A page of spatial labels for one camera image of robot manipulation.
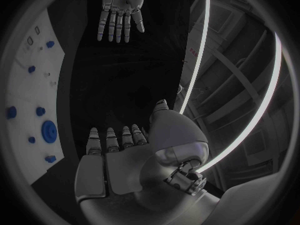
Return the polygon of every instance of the blue circular fitting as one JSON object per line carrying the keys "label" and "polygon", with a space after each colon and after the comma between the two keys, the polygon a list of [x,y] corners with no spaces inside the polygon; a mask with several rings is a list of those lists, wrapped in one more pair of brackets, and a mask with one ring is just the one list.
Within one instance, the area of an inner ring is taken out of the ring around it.
{"label": "blue circular fitting", "polygon": [[38,107],[37,109],[36,109],[36,115],[38,115],[39,117],[40,116],[43,116],[44,114],[46,113],[46,110],[45,110],[45,108],[43,108],[43,107]]}
{"label": "blue circular fitting", "polygon": [[34,144],[36,142],[36,139],[34,136],[31,136],[30,138],[28,138],[28,141],[31,143],[31,144]]}
{"label": "blue circular fitting", "polygon": [[13,119],[17,116],[17,109],[15,106],[11,106],[7,111],[7,118]]}
{"label": "blue circular fitting", "polygon": [[46,43],[47,47],[50,49],[54,46],[54,41],[49,41]]}
{"label": "blue circular fitting", "polygon": [[55,124],[52,121],[45,121],[41,126],[41,134],[44,140],[52,144],[56,141],[58,131]]}
{"label": "blue circular fitting", "polygon": [[35,70],[36,70],[36,67],[35,67],[35,66],[30,66],[30,67],[28,68],[28,72],[29,72],[30,74],[33,73]]}

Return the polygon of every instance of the robotic hand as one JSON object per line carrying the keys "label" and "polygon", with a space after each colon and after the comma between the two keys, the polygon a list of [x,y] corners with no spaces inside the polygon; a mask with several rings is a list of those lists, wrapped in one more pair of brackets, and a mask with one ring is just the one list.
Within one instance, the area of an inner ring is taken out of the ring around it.
{"label": "robotic hand", "polygon": [[130,36],[130,21],[131,15],[136,24],[137,29],[143,33],[145,31],[143,25],[143,18],[141,14],[141,7],[144,3],[144,0],[102,0],[102,12],[100,16],[100,22],[98,27],[98,41],[102,40],[104,28],[106,21],[108,19],[109,12],[110,21],[109,21],[109,32],[108,32],[108,40],[110,42],[114,39],[114,31],[116,25],[116,42],[119,43],[121,40],[121,33],[123,28],[123,15],[125,15],[124,19],[124,40],[126,43],[129,42]]}

